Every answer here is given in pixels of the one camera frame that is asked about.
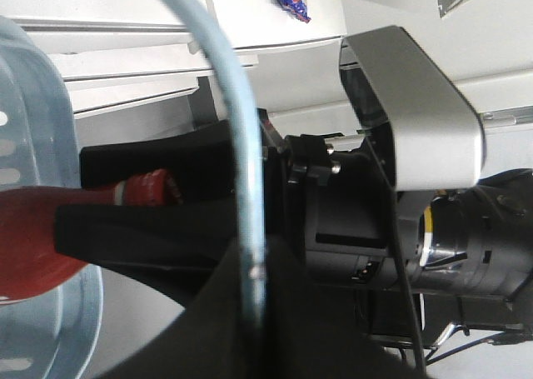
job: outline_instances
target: clear plastic container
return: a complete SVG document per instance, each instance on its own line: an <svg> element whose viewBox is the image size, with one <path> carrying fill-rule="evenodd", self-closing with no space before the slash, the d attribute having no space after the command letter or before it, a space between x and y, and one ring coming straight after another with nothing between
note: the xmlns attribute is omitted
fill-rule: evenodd
<svg viewBox="0 0 533 379"><path fill-rule="evenodd" d="M47 56L0 17L0 191L31 185L79 187L72 107ZM25 302L2 306L0 295L0 378L79 378L96 344L102 299L95 266Z"/></svg>
<svg viewBox="0 0 533 379"><path fill-rule="evenodd" d="M74 133L59 72L17 24L0 17L0 191L79 187Z"/></svg>

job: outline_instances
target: red plastic bottle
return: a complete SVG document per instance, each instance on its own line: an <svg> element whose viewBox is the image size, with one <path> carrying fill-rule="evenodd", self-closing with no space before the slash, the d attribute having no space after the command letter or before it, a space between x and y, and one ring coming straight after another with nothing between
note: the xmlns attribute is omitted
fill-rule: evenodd
<svg viewBox="0 0 533 379"><path fill-rule="evenodd" d="M181 203L170 172L159 169L95 190L22 187L0 192L0 304L52 290L87 264L54 250L56 208L66 204L165 206Z"/></svg>

